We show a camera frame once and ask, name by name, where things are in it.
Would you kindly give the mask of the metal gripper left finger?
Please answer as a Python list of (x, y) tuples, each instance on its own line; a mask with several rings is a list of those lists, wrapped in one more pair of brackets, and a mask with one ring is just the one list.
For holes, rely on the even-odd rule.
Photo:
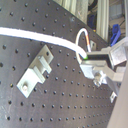
[(112, 90), (112, 94), (110, 95), (111, 102), (119, 95), (120, 85), (126, 70), (125, 67), (118, 67), (116, 71), (113, 71), (107, 65), (81, 64), (80, 68), (84, 76), (92, 79), (97, 87), (100, 87), (102, 84), (110, 87)]

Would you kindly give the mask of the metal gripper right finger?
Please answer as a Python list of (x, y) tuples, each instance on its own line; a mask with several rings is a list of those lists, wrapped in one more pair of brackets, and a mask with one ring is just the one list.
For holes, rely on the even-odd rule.
[(90, 60), (106, 60), (110, 67), (114, 67), (127, 60), (125, 48), (128, 43), (117, 43), (112, 47), (102, 48), (88, 54)]

